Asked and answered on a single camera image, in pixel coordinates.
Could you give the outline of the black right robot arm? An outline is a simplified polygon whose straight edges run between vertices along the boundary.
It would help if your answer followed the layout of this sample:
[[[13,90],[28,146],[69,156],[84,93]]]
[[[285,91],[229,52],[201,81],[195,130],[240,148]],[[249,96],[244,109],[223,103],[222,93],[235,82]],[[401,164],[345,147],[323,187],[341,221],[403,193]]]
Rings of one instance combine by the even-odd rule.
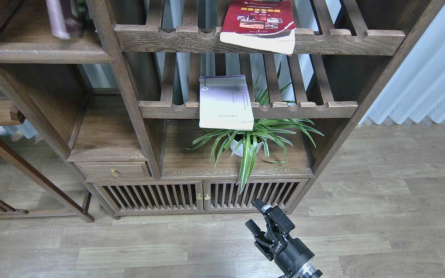
[[[267,231],[263,232],[252,219],[245,225],[252,232],[258,250],[283,271],[282,277],[319,278],[323,273],[311,264],[314,253],[300,239],[289,235],[295,225],[281,208],[271,207],[259,198],[253,205],[264,216]]]

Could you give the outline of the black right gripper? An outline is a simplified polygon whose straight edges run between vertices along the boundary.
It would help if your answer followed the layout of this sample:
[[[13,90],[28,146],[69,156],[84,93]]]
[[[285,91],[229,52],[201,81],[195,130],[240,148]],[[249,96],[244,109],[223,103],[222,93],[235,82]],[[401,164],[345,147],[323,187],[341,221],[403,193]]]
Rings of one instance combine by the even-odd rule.
[[[279,206],[270,207],[260,198],[255,199],[253,205],[267,222],[267,232],[263,232],[252,219],[245,223],[258,250],[277,264],[283,276],[316,276],[316,268],[311,263],[314,253],[300,239],[289,235],[295,225],[286,213]]]

